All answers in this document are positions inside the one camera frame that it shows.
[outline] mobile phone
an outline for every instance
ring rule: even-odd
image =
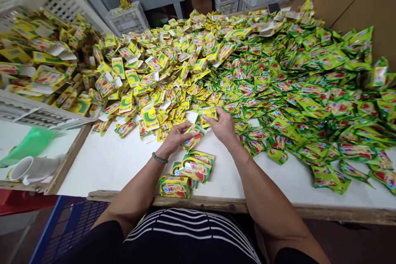
[[[279,6],[279,3],[271,3],[268,4],[268,11],[270,14],[273,12],[278,12],[281,11],[281,7]]]

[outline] person's left hand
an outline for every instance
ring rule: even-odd
[[[199,134],[198,132],[184,134],[192,125],[192,123],[182,123],[173,126],[164,143],[156,151],[156,156],[168,160],[170,155],[173,154],[183,142],[197,136]]]

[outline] pile of candy packets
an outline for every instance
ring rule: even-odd
[[[215,162],[215,156],[200,151],[189,151],[182,162],[173,164],[171,175],[160,178],[163,197],[190,198],[198,183],[206,184]]]
[[[371,177],[396,195],[396,174],[385,153],[396,144],[396,91],[389,89],[396,73],[388,73],[386,58],[372,61],[373,27],[344,35],[324,28],[324,21],[314,19],[311,0],[296,12],[228,17],[193,11],[189,19],[171,19],[162,28],[121,39],[101,39],[81,17],[77,24],[61,29],[59,40],[78,49],[78,29],[86,28],[82,36],[89,41],[78,49],[84,66],[73,64],[76,60],[65,66],[58,58],[61,65],[40,60],[33,66],[51,66],[60,74],[56,82],[81,76],[80,89],[69,92],[107,104],[94,131],[104,134],[116,121],[121,138],[139,126],[140,137],[163,141],[173,125],[189,121],[186,112],[216,117],[206,108],[222,106],[234,117],[237,136],[252,157],[266,151],[281,165],[294,154],[312,170],[314,187],[338,194],[348,189],[350,178],[371,185]],[[25,42],[20,49],[31,48],[34,38],[20,34],[18,40]],[[27,52],[21,63],[37,61],[37,54],[48,53]],[[39,90],[37,78],[46,70],[38,67],[36,76],[22,79],[23,87],[31,80],[30,90]],[[251,118],[259,126],[248,123]],[[203,137],[209,124],[201,116],[194,123]],[[184,149],[198,140],[187,141]],[[365,163],[370,171],[364,174],[348,161]]]
[[[122,85],[104,63],[106,41],[81,14],[68,23],[45,9],[21,10],[10,32],[0,33],[0,87],[94,117]],[[94,58],[95,49],[100,54]],[[107,86],[99,84],[102,76]]]

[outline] forearm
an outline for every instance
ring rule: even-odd
[[[240,142],[229,142],[227,149],[238,169],[249,213],[263,231],[273,238],[310,235],[293,205]]]
[[[159,148],[156,155],[168,159],[169,154]],[[114,198],[105,212],[95,222],[94,226],[111,220],[117,220],[124,234],[127,235],[147,212],[156,193],[158,180],[165,164],[153,157],[147,164],[126,184]]]

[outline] table surface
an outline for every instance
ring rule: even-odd
[[[256,119],[250,120],[258,126]],[[135,128],[125,139],[120,139],[112,123],[107,133],[101,137],[90,132],[80,149],[73,166],[69,170],[58,195],[86,197],[97,190],[119,191],[146,164],[151,153],[161,143],[145,144]],[[196,150],[216,156],[213,171],[206,185],[199,184],[193,195],[237,199],[244,198],[242,183],[233,159],[223,144],[209,128],[206,136],[196,145]],[[164,169],[169,174],[172,164],[181,161],[186,154],[180,148],[170,158]],[[340,196],[329,189],[314,189],[313,178],[292,154],[282,166],[272,161],[266,153],[255,157],[257,164],[272,178],[293,204],[326,207],[363,207],[396,210],[396,198],[378,181],[370,179],[373,189],[363,182],[352,180],[348,191]],[[396,160],[396,149],[388,156]],[[352,163],[357,169],[368,173],[364,164]]]
[[[20,144],[30,129],[31,127],[27,125],[0,121],[0,159],[7,156],[14,146]],[[79,132],[80,128],[57,131],[53,140],[39,157],[62,159]],[[0,168],[0,170],[8,171],[7,168]]]

